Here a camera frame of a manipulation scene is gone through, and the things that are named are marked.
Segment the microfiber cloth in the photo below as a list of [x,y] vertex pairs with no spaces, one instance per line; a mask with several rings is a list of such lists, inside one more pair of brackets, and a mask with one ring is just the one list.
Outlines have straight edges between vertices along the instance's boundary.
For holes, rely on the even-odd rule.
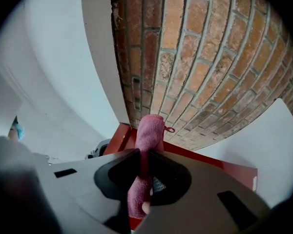
[[139,124],[136,148],[140,149],[140,174],[136,177],[127,194],[128,213],[130,217],[142,219],[146,216],[142,210],[143,202],[150,202],[152,180],[148,175],[147,156],[150,149],[163,151],[164,130],[174,132],[165,126],[163,117],[159,115],[144,116]]

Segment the person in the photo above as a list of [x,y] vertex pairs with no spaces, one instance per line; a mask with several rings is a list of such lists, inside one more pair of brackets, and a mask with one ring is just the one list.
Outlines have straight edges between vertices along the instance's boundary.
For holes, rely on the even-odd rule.
[[18,117],[15,116],[14,121],[11,125],[8,138],[11,141],[19,142],[21,141],[25,136],[25,129],[19,125]]

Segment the finger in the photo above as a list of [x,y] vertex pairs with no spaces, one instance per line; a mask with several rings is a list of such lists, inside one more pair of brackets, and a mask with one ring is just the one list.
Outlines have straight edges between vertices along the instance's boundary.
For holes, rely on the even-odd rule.
[[150,202],[143,202],[143,204],[142,204],[142,210],[146,214],[149,214],[149,212],[150,212]]

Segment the black plastic part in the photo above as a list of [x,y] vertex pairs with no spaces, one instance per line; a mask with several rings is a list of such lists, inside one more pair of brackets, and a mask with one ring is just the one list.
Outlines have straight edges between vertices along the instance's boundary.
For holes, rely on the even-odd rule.
[[122,234],[130,233],[127,192],[139,170],[140,151],[136,149],[124,157],[103,165],[94,174],[94,182],[104,196],[121,202],[117,214],[104,224]]
[[153,194],[152,206],[177,202],[191,185],[191,174],[187,168],[159,152],[149,152],[148,171],[150,176],[157,177],[166,186],[162,191]]
[[59,178],[59,177],[64,177],[64,176],[68,176],[68,175],[74,174],[76,172],[77,171],[75,169],[70,168],[70,169],[67,169],[67,170],[55,172],[54,175],[55,175],[55,177]]
[[101,166],[94,174],[94,182],[104,196],[111,199],[127,199],[127,192],[140,170],[140,151]]
[[105,145],[103,145],[103,146],[100,148],[99,156],[102,156],[102,155],[103,155],[103,153],[104,153],[104,151],[106,150],[107,146],[108,146],[108,144],[105,144]]
[[231,192],[217,194],[240,231],[245,230],[257,221],[257,217]]

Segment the black slot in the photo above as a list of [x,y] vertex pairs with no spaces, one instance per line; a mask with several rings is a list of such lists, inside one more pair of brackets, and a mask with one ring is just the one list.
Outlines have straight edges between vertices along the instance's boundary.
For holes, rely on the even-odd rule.
[[54,175],[55,177],[59,178],[59,177],[64,177],[67,175],[71,175],[76,173],[77,171],[73,168],[67,169],[67,170],[63,170],[63,171],[59,171],[59,172],[55,172]]

